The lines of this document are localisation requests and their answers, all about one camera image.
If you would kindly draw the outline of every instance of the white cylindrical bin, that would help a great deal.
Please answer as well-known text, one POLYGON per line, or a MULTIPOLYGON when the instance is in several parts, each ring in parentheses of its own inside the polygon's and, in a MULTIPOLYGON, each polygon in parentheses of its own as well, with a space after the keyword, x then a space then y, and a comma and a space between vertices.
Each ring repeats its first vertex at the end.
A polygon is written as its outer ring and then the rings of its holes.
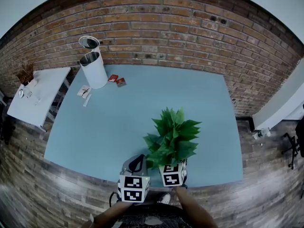
POLYGON ((99 41, 91 36, 83 36, 79 39, 79 44, 92 51, 85 54, 80 59, 80 65, 84 71, 89 85, 93 89, 99 89, 108 82, 104 62, 100 55, 99 41))

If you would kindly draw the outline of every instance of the black chair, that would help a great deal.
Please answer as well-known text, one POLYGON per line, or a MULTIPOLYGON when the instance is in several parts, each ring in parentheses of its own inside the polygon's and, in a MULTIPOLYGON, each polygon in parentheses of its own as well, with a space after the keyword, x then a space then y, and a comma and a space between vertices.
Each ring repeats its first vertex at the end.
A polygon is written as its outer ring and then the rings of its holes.
POLYGON ((289 150, 293 150, 292 161, 288 165, 288 167, 291 167, 292 170, 295 168, 294 159, 295 156, 298 155, 298 151, 300 151, 301 156, 304 157, 304 117, 299 121, 298 125, 296 126, 295 133, 298 137, 297 141, 295 140, 295 136, 291 138, 288 133, 284 134, 284 137, 288 137, 289 142, 291 143, 291 147, 288 150, 282 151, 282 154, 284 154, 289 150))

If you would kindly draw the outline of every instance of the wooden floor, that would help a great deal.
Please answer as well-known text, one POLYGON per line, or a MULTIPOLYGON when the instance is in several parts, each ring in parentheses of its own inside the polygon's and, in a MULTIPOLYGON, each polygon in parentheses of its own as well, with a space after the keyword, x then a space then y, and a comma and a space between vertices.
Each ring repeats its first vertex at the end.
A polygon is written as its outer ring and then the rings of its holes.
MULTIPOLYGON (((281 136, 285 132, 294 134, 295 123, 280 123, 263 141, 253 139, 247 122, 238 122, 238 128, 244 180, 190 192, 220 227, 302 227, 304 158, 297 156, 296 169, 291 170, 291 152, 281 155, 288 146, 281 136)), ((10 145, 1 143, 0 219, 9 228, 80 227, 90 213, 108 208, 109 196, 116 190, 115 183, 45 160, 47 136, 16 122, 10 145)), ((172 204, 178 205, 172 196, 172 204)))

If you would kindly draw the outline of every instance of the small white table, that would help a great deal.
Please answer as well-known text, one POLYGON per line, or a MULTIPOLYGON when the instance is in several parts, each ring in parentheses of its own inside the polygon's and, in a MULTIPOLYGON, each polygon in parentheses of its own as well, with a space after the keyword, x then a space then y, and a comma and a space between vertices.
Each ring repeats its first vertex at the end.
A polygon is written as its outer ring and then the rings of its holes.
POLYGON ((26 96, 20 98, 19 90, 23 88, 23 85, 21 85, 9 106, 8 115, 45 131, 42 127, 46 117, 54 121, 54 117, 49 113, 49 110, 60 87, 65 84, 69 88, 66 77, 70 70, 70 67, 64 67, 35 71, 34 78, 38 81, 38 84, 35 87, 30 84, 28 86, 33 96, 29 99, 26 96), (40 99, 38 104, 35 104, 35 97, 40 99))

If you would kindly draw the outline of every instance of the shoe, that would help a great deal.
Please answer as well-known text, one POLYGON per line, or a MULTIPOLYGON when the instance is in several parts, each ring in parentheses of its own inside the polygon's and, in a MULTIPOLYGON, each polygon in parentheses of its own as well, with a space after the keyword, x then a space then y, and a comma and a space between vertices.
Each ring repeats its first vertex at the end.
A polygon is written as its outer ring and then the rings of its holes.
POLYGON ((161 196, 160 200, 158 200, 158 203, 163 203, 163 204, 169 204, 171 199, 171 195, 169 193, 165 193, 161 196))

